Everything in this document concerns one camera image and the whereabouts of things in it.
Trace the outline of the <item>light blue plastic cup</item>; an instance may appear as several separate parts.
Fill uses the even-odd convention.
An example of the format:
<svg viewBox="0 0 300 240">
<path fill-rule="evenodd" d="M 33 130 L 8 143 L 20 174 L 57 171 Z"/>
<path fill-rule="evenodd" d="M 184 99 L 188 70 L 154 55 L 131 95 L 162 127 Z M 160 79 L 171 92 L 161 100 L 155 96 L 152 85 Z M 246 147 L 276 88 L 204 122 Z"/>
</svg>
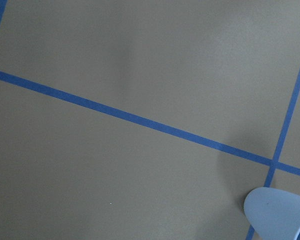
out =
<svg viewBox="0 0 300 240">
<path fill-rule="evenodd" d="M 258 187 L 246 196 L 243 210 L 261 239 L 300 240 L 300 195 Z"/>
</svg>

